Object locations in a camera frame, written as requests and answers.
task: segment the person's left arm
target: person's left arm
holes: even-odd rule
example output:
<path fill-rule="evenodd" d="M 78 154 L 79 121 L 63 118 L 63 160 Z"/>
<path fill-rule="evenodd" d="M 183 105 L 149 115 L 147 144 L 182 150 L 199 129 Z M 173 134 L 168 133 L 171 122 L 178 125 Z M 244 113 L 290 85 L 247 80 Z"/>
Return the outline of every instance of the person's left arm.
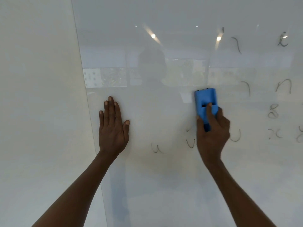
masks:
<path fill-rule="evenodd" d="M 78 179 L 48 208 L 32 227 L 82 227 L 106 171 L 129 140 L 129 120 L 122 124 L 117 102 L 110 96 L 100 111 L 100 152 Z"/>

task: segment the white wall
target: white wall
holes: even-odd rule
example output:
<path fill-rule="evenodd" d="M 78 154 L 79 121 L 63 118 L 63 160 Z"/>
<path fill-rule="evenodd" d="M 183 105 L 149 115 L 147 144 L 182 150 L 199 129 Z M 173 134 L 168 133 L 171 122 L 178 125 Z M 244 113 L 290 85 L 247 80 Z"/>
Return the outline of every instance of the white wall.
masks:
<path fill-rule="evenodd" d="M 71 1 L 0 0 L 0 38 L 0 226 L 30 226 L 95 157 Z"/>

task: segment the hand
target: hand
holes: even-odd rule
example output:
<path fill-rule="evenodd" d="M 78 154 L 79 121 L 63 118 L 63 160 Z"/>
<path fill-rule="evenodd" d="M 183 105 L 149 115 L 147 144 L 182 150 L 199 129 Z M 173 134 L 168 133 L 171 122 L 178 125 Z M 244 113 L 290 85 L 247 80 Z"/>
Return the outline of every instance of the hand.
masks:
<path fill-rule="evenodd" d="M 115 159 L 128 143 L 129 120 L 122 124 L 120 107 L 111 96 L 104 102 L 104 113 L 100 111 L 99 117 L 100 153 Z"/>
<path fill-rule="evenodd" d="M 206 167 L 217 164 L 221 160 L 222 149 L 229 139 L 229 120 L 223 116 L 219 108 L 217 119 L 211 112 L 211 103 L 206 108 L 211 131 L 205 132 L 203 120 L 197 117 L 197 147 Z"/>

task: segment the person's right hand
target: person's right hand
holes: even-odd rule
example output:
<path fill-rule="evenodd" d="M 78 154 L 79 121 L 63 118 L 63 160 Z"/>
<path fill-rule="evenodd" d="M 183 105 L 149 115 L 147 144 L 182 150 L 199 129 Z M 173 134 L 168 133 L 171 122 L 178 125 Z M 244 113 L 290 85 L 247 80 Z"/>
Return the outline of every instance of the person's right hand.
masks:
<path fill-rule="evenodd" d="M 211 103 L 206 108 L 211 131 L 205 132 L 203 120 L 197 117 L 197 147 L 206 167 L 217 164 L 221 160 L 222 149 L 229 139 L 229 120 L 223 116 L 219 108 L 217 119 L 211 112 Z"/>

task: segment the person's left hand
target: person's left hand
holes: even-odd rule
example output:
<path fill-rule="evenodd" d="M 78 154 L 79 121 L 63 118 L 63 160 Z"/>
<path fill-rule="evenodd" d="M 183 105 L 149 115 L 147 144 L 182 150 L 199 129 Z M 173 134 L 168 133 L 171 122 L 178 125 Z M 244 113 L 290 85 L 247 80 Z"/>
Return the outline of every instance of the person's left hand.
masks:
<path fill-rule="evenodd" d="M 120 107 L 111 96 L 104 102 L 104 113 L 100 111 L 99 118 L 100 153 L 115 159 L 128 143 L 129 120 L 122 124 Z"/>

